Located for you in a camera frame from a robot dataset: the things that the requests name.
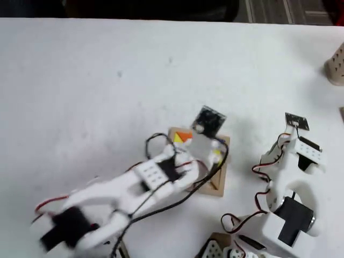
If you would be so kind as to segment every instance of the dark background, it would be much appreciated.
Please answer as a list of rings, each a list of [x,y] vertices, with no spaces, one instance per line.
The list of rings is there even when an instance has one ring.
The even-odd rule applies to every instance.
[[[0,0],[0,17],[333,25],[341,0]]]

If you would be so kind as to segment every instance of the robotic arm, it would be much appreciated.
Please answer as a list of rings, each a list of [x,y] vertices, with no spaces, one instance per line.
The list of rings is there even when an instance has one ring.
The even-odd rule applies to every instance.
[[[261,257],[307,258],[323,227],[319,186],[325,173],[324,154],[299,135],[299,130],[309,130],[305,118],[286,113],[286,124],[286,131],[252,169],[269,183],[265,192],[255,196],[259,211],[241,218],[230,214],[233,229],[227,232]],[[268,211],[260,207],[258,195],[266,196]]]
[[[38,205],[36,212],[50,216],[53,222],[53,227],[40,240],[45,251],[50,252],[64,242],[75,256],[84,257],[118,238],[116,251],[121,237],[135,219],[199,178],[199,163],[210,171],[221,158],[224,162],[226,157],[213,151],[219,147],[215,136],[224,121],[222,114],[203,107],[191,126],[191,141],[174,144],[166,135],[154,134],[146,143],[159,136],[169,142],[160,155],[151,158],[146,145],[149,160],[112,180],[74,191],[66,196],[57,214],[44,212],[42,204]]]

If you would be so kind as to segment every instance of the table surface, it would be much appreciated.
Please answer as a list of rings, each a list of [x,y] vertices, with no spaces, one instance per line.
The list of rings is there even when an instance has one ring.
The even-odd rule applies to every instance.
[[[225,195],[194,195],[133,225],[131,257],[193,257],[222,232],[223,213],[254,212],[266,185],[250,168],[284,131],[285,112],[308,118],[328,156],[326,229],[313,257],[342,257],[344,87],[322,67],[344,28],[0,19],[0,35],[3,257],[39,257],[29,231],[39,201],[121,174],[143,159],[148,136],[189,127],[202,105],[227,115]]]

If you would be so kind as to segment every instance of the cable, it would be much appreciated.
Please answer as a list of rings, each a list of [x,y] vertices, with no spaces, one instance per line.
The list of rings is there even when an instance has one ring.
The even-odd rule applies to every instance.
[[[143,161],[140,161],[138,163],[135,163],[134,165],[132,165],[131,167],[129,167],[125,172],[128,172],[129,170],[133,169],[134,167],[136,167],[137,165],[143,163]]]
[[[281,159],[281,157],[283,156],[283,153],[284,153],[284,151],[283,151],[284,145],[285,145],[285,144],[288,144],[288,143],[290,142],[290,141],[286,141],[286,142],[284,142],[281,146],[279,146],[279,145],[278,145],[278,140],[280,139],[280,137],[281,137],[282,135],[290,135],[290,134],[288,134],[288,133],[281,133],[281,134],[278,136],[278,138],[277,138],[277,147],[281,150],[280,155],[279,155],[273,162],[261,163],[261,164],[254,165],[254,166],[252,167],[252,172],[253,172],[253,173],[256,173],[256,174],[258,174],[258,175],[261,175],[261,176],[266,177],[266,180],[267,180],[268,182],[271,181],[270,176],[269,176],[268,174],[266,174],[266,173],[257,171],[256,168],[268,167],[268,166],[274,165],[274,164],[276,164],[276,163]]]
[[[147,140],[146,140],[146,146],[145,146],[145,154],[146,154],[146,158],[148,160],[150,160],[152,157],[151,157],[151,154],[149,153],[148,151],[148,144],[151,140],[153,140],[154,138],[156,137],[159,137],[159,136],[164,136],[166,138],[166,140],[168,141],[169,144],[171,144],[173,146],[173,151],[174,151],[174,155],[173,157],[175,157],[177,155],[177,149],[176,149],[176,146],[173,144],[173,142],[171,141],[170,138],[168,138],[168,136],[164,133],[154,133],[151,137],[149,137]]]
[[[263,210],[262,210],[262,207],[260,206],[260,203],[259,203],[259,200],[258,200],[258,195],[267,195],[268,192],[270,192],[270,189],[268,189],[266,192],[258,192],[254,196],[254,201],[256,203],[256,206],[257,206],[258,210],[260,210],[260,211],[263,211]]]
[[[231,231],[228,231],[228,230],[225,228],[225,225],[224,225],[224,223],[223,223],[223,218],[224,218],[225,216],[234,216],[234,215],[231,214],[231,213],[225,213],[225,214],[223,214],[222,217],[221,217],[221,225],[222,225],[222,228],[224,229],[225,232],[227,232],[228,234],[234,234],[234,233],[238,232],[239,230],[241,230],[241,228],[243,227],[243,225],[244,225],[249,219],[251,219],[252,217],[254,217],[254,216],[258,215],[258,214],[262,214],[262,213],[267,214],[266,211],[256,211],[255,213],[251,214],[251,215],[248,216],[246,219],[244,219],[244,220],[240,223],[239,226],[237,226],[235,229],[233,229],[233,230],[231,230]]]
[[[295,129],[296,129],[297,138],[300,138],[300,135],[299,135],[299,128],[298,128],[297,125],[295,125]]]
[[[242,258],[246,258],[246,252],[244,251],[244,249],[241,246],[239,246],[239,244],[236,241],[234,241],[234,243],[242,251],[242,253],[243,253]]]
[[[121,235],[118,237],[115,245],[113,246],[113,249],[111,251],[110,254],[110,258],[116,257],[116,250],[118,249],[119,244],[121,243],[125,233],[127,232],[127,230],[130,228],[130,226],[133,224],[133,220],[132,217],[135,215],[135,213],[141,209],[141,207],[160,189],[162,188],[165,184],[169,183],[170,180],[163,182],[162,184],[160,184],[157,188],[155,188],[148,196],[147,198],[130,214],[128,214],[129,218],[130,218],[130,222],[128,223],[128,225],[123,229]]]
[[[197,161],[197,162],[198,162],[200,165],[202,165],[202,167],[205,168],[205,170],[207,171],[206,175],[205,175],[202,179],[193,182],[193,185],[194,185],[194,187],[195,187],[196,184],[202,182],[202,181],[204,180],[204,178],[209,174],[208,167],[206,166],[206,164],[204,164],[204,162],[203,162],[202,160],[191,160],[191,161],[185,162],[185,163],[183,163],[183,164],[181,164],[181,165],[179,165],[179,166],[177,166],[177,167],[175,167],[175,168],[183,167],[183,166],[185,166],[185,165],[188,165],[188,164],[193,163],[194,161]]]
[[[51,199],[48,199],[48,200],[45,200],[44,202],[41,202],[40,204],[38,204],[36,206],[36,208],[34,209],[35,213],[37,213],[38,215],[43,215],[45,213],[47,213],[47,211],[40,211],[40,209],[47,205],[48,203],[51,203],[51,202],[56,202],[57,200],[63,200],[63,199],[67,199],[69,197],[69,195],[63,195],[63,196],[60,196],[60,197],[55,197],[55,198],[51,198]]]
[[[171,205],[168,205],[168,206],[166,206],[166,207],[164,207],[164,208],[161,208],[161,209],[152,211],[152,212],[150,212],[150,213],[147,213],[147,214],[145,214],[145,215],[143,215],[143,216],[137,217],[137,218],[133,219],[133,223],[136,223],[136,222],[138,222],[138,221],[140,221],[140,220],[143,220],[143,219],[145,219],[145,218],[148,218],[148,217],[153,216],[153,215],[155,215],[155,214],[158,214],[158,213],[160,213],[160,212],[164,212],[164,211],[166,211],[166,210],[172,209],[172,208],[174,208],[174,207],[176,207],[176,206],[178,206],[178,205],[184,203],[184,202],[185,202],[187,199],[189,199],[189,198],[190,198],[199,188],[201,188],[202,185],[204,185],[209,179],[211,179],[211,178],[212,178],[212,177],[222,168],[222,166],[225,164],[226,159],[227,159],[227,157],[228,157],[229,148],[228,148],[228,145],[227,145],[225,142],[223,142],[221,139],[214,138],[214,140],[217,140],[221,145],[223,145],[223,146],[226,148],[226,152],[225,152],[225,155],[224,155],[224,157],[223,157],[223,159],[222,159],[221,164],[220,164],[214,171],[210,172],[207,176],[205,176],[204,179],[203,179],[203,181],[202,181],[199,185],[197,185],[195,188],[193,188],[193,189],[192,189],[183,199],[181,199],[181,200],[179,200],[178,202],[175,202],[175,203],[173,203],[173,204],[171,204]]]
[[[281,149],[281,147],[279,146],[279,144],[278,144],[278,142],[279,142],[279,140],[280,140],[280,138],[282,137],[282,136],[290,136],[291,134],[290,133],[281,133],[278,137],[277,137],[277,147],[279,148],[279,149]]]

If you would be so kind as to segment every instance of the wooden base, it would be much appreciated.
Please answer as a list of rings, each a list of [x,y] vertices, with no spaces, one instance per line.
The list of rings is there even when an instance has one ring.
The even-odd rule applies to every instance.
[[[171,127],[168,132],[168,137],[171,139],[171,141],[174,141],[175,134],[181,132],[184,134],[191,133],[191,130],[189,129],[183,129],[178,127]],[[228,136],[219,136],[220,139],[224,140],[228,146],[230,145],[230,138]],[[222,197],[224,195],[225,190],[225,181],[226,181],[226,171],[227,171],[227,164],[228,159],[226,160],[223,167],[218,171],[209,182],[205,183],[198,192],[206,195],[213,195],[213,196],[219,196]]]

